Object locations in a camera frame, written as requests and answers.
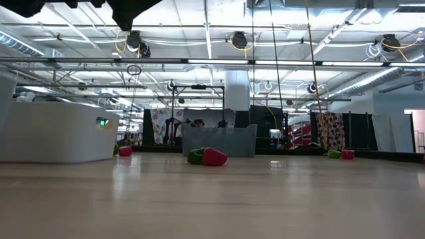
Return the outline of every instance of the gray container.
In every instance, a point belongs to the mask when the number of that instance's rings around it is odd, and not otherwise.
[[[257,125],[246,128],[191,127],[181,125],[183,155],[200,147],[212,147],[229,157],[253,157]]]

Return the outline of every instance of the red object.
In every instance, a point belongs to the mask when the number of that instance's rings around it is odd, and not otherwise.
[[[354,150],[343,149],[341,156],[343,159],[354,159]]]
[[[206,148],[202,156],[205,166],[221,166],[227,161],[227,155],[213,148]]]
[[[131,148],[131,146],[120,147],[120,150],[118,151],[118,155],[120,155],[121,157],[131,156],[132,153],[133,149]]]

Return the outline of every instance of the green object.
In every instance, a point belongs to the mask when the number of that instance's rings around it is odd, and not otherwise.
[[[327,157],[330,158],[330,159],[339,159],[340,156],[341,156],[341,152],[337,151],[337,150],[330,149],[327,152]]]
[[[190,163],[190,164],[201,165],[204,150],[205,150],[205,148],[190,150],[190,152],[187,154],[187,162]]]
[[[120,150],[120,146],[118,146],[118,144],[115,143],[115,146],[114,146],[114,155],[116,155],[119,150]]]

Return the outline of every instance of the air duct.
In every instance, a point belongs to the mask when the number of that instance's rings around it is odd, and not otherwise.
[[[425,48],[419,48],[410,54],[407,54],[406,57],[409,59],[409,62],[424,62],[424,53]],[[404,59],[399,57],[395,62],[402,62]],[[396,80],[406,74],[403,68],[400,67],[391,67],[378,72],[366,73],[354,80],[351,80],[342,86],[329,92],[328,97],[335,97],[341,94],[344,95],[353,95],[365,90],[374,88],[381,84]]]
[[[8,29],[0,25],[0,43],[10,48],[14,48],[23,54],[32,57],[44,56],[44,53],[37,50],[35,47],[25,43],[20,37],[11,33]]]

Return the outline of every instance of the black panel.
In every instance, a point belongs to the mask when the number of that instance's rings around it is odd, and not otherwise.
[[[153,125],[151,110],[145,109],[143,112],[143,146],[153,146],[154,145],[154,136],[153,136]]]

